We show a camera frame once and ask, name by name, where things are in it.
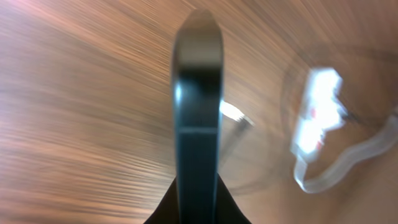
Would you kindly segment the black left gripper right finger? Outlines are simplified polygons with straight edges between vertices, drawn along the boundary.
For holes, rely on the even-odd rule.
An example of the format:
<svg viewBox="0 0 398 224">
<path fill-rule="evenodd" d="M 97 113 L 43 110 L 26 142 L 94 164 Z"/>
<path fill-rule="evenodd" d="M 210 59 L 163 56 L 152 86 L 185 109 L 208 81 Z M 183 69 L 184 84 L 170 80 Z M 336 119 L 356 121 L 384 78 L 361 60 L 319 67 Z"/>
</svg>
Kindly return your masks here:
<svg viewBox="0 0 398 224">
<path fill-rule="evenodd" d="M 216 224 L 251 224 L 239 209 L 220 175 L 216 192 Z"/>
</svg>

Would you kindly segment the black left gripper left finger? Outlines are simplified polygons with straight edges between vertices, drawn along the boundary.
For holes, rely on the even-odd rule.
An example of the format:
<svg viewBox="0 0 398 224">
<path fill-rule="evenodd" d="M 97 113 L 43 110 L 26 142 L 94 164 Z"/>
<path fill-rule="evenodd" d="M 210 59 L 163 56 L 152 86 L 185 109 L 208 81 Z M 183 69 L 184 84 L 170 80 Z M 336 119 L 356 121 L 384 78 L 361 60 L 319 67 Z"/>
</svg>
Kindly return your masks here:
<svg viewBox="0 0 398 224">
<path fill-rule="evenodd" d="M 144 224 L 179 224 L 177 179 L 174 178 L 162 200 Z"/>
</svg>

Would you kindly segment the smartphone with cyan screen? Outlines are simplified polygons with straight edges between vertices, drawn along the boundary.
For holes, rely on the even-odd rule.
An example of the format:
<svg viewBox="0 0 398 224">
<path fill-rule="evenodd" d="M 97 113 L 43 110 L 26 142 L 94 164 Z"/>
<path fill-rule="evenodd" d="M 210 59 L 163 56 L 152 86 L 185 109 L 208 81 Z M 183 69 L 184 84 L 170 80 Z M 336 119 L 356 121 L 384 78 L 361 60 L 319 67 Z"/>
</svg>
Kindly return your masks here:
<svg viewBox="0 0 398 224">
<path fill-rule="evenodd" d="M 212 13 L 192 11 L 170 66 L 181 223 L 214 223 L 223 98 L 223 37 Z"/>
</svg>

